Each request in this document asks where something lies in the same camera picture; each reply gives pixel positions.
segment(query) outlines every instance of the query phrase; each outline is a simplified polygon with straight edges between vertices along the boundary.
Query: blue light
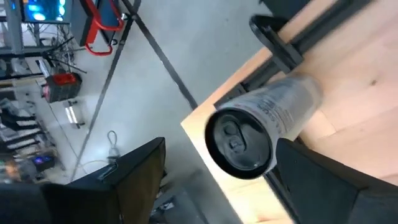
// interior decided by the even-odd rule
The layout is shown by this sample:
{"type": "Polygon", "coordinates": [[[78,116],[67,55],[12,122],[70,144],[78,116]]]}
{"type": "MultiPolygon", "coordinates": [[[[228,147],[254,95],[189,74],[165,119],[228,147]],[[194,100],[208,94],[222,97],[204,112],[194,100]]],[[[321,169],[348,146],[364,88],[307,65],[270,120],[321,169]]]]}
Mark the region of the blue light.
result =
{"type": "Polygon", "coordinates": [[[39,13],[39,12],[35,12],[33,13],[33,18],[37,21],[44,21],[45,20],[45,15],[39,13]]]}
{"type": "Polygon", "coordinates": [[[61,16],[63,16],[65,14],[65,8],[63,6],[59,7],[59,11],[60,11],[61,16]]]}
{"type": "Polygon", "coordinates": [[[36,157],[34,159],[34,163],[37,164],[37,165],[42,164],[43,162],[44,161],[43,161],[43,159],[41,157],[36,157]]]}
{"type": "Polygon", "coordinates": [[[32,11],[32,12],[39,12],[40,11],[40,6],[36,5],[28,5],[27,8],[32,11]]]}

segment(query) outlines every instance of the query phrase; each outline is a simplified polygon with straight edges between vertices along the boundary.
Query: can top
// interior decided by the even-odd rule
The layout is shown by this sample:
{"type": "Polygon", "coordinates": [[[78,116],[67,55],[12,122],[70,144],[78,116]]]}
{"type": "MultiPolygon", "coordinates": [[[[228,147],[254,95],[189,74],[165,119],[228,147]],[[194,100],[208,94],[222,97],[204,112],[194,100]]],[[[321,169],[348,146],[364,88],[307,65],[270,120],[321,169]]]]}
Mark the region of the can top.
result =
{"type": "Polygon", "coordinates": [[[268,132],[244,110],[223,108],[215,112],[206,125],[205,141],[217,165],[240,179],[259,177],[271,161],[268,132]]]}

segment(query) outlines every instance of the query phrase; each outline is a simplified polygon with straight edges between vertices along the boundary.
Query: concrete floor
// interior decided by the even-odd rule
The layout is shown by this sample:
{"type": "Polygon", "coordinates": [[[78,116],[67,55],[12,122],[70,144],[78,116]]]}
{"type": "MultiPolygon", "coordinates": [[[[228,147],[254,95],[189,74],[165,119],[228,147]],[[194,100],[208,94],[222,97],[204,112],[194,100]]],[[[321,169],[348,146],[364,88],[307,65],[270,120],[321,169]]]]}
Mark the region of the concrete floor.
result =
{"type": "MultiPolygon", "coordinates": [[[[142,20],[199,104],[261,48],[248,26],[250,16],[258,12],[270,13],[257,1],[239,0],[143,1],[139,9],[142,20]]],[[[78,66],[88,71],[82,75],[83,87],[78,97],[87,123],[92,119],[111,61],[112,56],[94,57],[86,52],[76,55],[78,66]]],[[[49,127],[67,168],[66,173],[52,179],[67,183],[88,125],[72,129],[61,103],[51,104],[52,110],[44,100],[37,98],[36,103],[38,115],[49,127]]],[[[239,223],[180,125],[191,111],[134,24],[75,178],[105,165],[101,161],[108,155],[109,130],[117,132],[118,148],[123,154],[163,136],[170,175],[178,177],[199,170],[200,176],[187,192],[203,210],[208,223],[239,223]]]]}

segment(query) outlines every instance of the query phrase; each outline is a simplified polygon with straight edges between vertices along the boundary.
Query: desk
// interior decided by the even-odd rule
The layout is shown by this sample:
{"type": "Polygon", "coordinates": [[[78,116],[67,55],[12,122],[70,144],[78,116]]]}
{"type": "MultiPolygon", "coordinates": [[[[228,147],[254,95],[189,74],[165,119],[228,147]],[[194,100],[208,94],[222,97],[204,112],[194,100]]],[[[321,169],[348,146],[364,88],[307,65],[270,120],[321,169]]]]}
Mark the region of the desk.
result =
{"type": "MultiPolygon", "coordinates": [[[[288,42],[335,1],[312,0],[279,32],[288,42]]],[[[315,77],[325,99],[300,137],[312,150],[398,184],[398,1],[374,1],[303,56],[295,71],[315,77]]],[[[271,56],[263,48],[181,123],[244,223],[291,223],[263,178],[239,180],[208,154],[205,123],[213,104],[271,56]]]]}

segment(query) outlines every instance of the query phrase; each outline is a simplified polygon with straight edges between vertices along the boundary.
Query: black clamp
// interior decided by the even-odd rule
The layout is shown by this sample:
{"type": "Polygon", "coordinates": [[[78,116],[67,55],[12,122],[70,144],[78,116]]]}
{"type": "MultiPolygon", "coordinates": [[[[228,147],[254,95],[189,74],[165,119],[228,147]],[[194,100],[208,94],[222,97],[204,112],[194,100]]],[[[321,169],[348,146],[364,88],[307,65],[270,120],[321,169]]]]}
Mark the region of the black clamp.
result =
{"type": "Polygon", "coordinates": [[[250,19],[250,28],[254,35],[273,54],[272,60],[285,74],[290,73],[303,61],[303,56],[291,45],[286,44],[276,32],[285,24],[286,20],[269,16],[254,15],[250,19]]]}

